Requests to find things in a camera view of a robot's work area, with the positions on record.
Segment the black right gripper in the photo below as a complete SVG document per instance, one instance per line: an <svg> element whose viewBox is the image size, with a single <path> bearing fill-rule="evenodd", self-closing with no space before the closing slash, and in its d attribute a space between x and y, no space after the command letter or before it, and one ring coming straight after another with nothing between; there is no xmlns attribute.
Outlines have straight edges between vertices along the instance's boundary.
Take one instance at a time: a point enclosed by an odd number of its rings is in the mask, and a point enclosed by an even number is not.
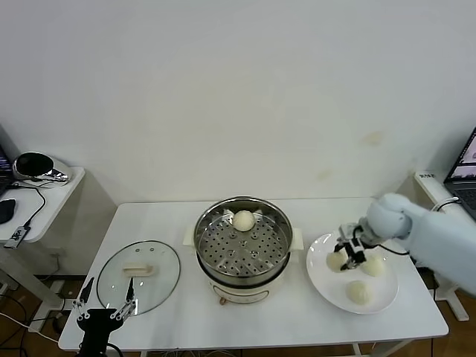
<svg viewBox="0 0 476 357"><path fill-rule="evenodd" d="M369 248L361 240L363 228L360 225L347 225L345 228L344 240L338 240L334 247L334 252L347 252L348 259L340 267L341 271L353 270L359 267L366 260L365 250Z"/></svg>

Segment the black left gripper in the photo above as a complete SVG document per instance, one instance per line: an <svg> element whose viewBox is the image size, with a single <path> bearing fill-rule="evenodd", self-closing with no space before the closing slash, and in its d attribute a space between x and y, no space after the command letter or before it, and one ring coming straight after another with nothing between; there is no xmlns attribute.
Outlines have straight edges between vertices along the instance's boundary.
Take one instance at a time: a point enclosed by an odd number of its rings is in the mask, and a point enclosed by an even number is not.
<svg viewBox="0 0 476 357"><path fill-rule="evenodd" d="M88 303L94 278L91 277L82 288L79 297L73 303L73 311L77 315L77 325L83 331L83 339L79 345L77 356L106 356L109 337L112 332L123 326L123 321L129 318L135 311L134 278L129 279L126 298L121 308L113 309L89 309Z"/></svg>

